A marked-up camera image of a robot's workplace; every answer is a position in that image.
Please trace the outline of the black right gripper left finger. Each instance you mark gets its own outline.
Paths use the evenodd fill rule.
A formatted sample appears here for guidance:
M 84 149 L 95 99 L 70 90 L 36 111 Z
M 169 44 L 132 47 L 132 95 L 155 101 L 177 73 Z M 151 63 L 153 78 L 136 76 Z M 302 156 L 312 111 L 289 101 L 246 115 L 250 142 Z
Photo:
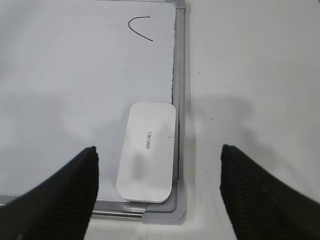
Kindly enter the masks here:
M 34 189 L 0 208 L 2 240 L 82 240 L 99 190 L 99 157 L 87 147 Z

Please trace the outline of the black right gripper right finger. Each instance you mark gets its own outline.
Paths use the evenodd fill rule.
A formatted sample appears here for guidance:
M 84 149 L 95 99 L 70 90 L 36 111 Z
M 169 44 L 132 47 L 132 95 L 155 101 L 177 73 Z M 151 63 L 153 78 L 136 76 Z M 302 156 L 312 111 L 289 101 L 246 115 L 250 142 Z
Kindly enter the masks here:
M 318 240 L 320 204 L 233 145 L 221 151 L 220 193 L 238 240 Z

